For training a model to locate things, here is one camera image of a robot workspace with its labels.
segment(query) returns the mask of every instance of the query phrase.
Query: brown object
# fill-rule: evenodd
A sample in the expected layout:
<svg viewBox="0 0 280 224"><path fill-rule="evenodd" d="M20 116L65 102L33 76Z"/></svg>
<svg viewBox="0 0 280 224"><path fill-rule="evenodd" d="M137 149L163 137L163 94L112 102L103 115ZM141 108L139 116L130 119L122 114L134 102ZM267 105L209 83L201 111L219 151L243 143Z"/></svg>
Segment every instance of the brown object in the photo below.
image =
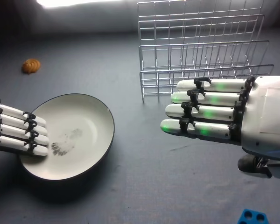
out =
<svg viewBox="0 0 280 224"><path fill-rule="evenodd" d="M30 58L24 62L22 70L23 72L30 74L37 72L40 67L41 63L37 59Z"/></svg>

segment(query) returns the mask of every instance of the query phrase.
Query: dark stain on plate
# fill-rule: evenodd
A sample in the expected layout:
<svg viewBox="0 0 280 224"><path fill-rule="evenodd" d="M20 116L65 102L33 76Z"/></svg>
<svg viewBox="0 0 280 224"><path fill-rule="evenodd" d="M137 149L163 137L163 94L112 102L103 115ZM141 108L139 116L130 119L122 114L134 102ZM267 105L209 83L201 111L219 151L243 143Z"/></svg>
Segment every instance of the dark stain on plate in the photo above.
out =
<svg viewBox="0 0 280 224"><path fill-rule="evenodd" d="M81 129L76 128L70 132L70 135L65 134L65 140L63 142L53 142L51 144L51 149L53 150L53 155L63 156L67 154L70 150L75 148L74 140L80 138L83 132Z"/></svg>

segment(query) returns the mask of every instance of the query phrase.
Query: hole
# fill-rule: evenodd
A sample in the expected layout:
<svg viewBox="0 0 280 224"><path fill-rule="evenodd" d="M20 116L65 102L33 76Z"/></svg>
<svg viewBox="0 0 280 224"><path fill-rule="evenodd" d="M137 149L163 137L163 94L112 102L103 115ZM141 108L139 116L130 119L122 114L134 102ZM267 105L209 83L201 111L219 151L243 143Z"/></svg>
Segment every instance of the hole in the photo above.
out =
<svg viewBox="0 0 280 224"><path fill-rule="evenodd" d="M244 216L248 220L252 219L252 213L250 211L245 211Z"/></svg>
<svg viewBox="0 0 280 224"><path fill-rule="evenodd" d="M259 221L260 223L263 223L265 221L265 217L262 214L258 214L256 216L257 221Z"/></svg>

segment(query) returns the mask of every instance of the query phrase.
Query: white robotic hand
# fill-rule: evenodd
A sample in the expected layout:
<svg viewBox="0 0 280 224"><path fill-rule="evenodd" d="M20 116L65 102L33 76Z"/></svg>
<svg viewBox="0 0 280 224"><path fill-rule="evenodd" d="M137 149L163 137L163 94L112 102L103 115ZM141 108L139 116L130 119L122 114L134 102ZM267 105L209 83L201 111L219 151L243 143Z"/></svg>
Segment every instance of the white robotic hand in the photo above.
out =
<svg viewBox="0 0 280 224"><path fill-rule="evenodd" d="M0 101L0 151L46 156L48 144L44 119Z"/></svg>
<svg viewBox="0 0 280 224"><path fill-rule="evenodd" d="M209 79L177 84L173 105L161 129L174 135L241 145L254 157L243 157L238 168L264 173L269 159L280 161L280 77Z"/></svg>

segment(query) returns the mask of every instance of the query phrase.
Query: metal wire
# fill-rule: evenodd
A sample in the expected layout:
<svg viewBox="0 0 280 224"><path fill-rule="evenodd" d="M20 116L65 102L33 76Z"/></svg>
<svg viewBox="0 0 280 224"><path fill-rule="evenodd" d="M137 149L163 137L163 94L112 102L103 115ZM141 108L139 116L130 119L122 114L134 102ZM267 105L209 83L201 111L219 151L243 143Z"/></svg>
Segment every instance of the metal wire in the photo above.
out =
<svg viewBox="0 0 280 224"><path fill-rule="evenodd" d="M269 75L269 42L258 41L264 0L167 0L137 4L144 95L172 94L177 82L208 76Z"/></svg>

